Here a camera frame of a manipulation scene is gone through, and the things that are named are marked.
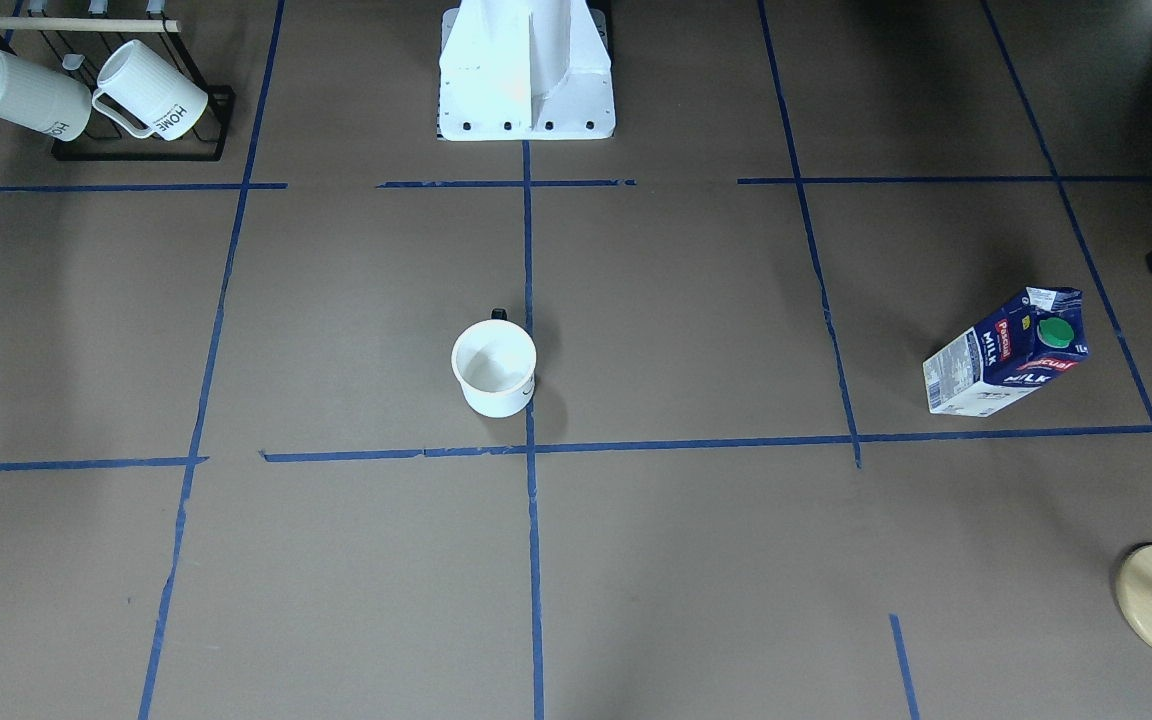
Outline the white ribbed mug rear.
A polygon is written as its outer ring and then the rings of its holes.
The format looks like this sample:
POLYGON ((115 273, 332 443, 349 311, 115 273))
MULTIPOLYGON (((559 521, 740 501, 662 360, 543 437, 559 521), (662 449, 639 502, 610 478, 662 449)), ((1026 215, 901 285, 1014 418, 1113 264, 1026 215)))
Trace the white ribbed mug rear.
POLYGON ((92 94, 67 74, 0 50, 0 118, 54 141, 76 141, 90 122, 92 94))

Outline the white pole mount base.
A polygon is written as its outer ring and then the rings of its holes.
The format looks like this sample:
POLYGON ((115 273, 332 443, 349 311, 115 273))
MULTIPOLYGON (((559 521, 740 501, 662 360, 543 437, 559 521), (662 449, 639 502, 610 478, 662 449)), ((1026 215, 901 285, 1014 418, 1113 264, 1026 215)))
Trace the white pole mount base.
POLYGON ((444 12, 444 141, 602 141, 617 124, 608 1, 462 1, 444 12))

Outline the blue Pascual milk carton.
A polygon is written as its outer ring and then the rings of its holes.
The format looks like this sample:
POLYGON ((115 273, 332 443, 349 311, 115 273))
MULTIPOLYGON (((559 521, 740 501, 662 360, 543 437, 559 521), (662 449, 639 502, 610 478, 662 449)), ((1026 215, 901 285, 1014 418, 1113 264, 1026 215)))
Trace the blue Pascual milk carton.
POLYGON ((1025 287, 924 361, 929 411, 996 414, 1089 355, 1083 291, 1025 287))

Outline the white HOME mug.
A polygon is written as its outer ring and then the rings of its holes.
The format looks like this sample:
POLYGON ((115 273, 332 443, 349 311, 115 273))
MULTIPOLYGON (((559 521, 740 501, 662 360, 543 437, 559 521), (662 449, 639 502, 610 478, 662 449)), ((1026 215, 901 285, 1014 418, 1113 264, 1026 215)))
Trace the white HOME mug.
POLYGON ((115 51, 97 76, 91 108, 136 138, 177 141, 191 131, 209 94, 138 40, 115 51))

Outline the white smiley face mug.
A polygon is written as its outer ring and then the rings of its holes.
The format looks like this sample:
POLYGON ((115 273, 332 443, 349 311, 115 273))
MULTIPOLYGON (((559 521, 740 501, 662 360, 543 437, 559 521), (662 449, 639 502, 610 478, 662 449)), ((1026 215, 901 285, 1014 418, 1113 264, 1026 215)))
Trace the white smiley face mug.
POLYGON ((503 306, 470 325, 454 341, 450 369, 467 406, 486 418, 521 414, 535 397, 538 350, 503 306))

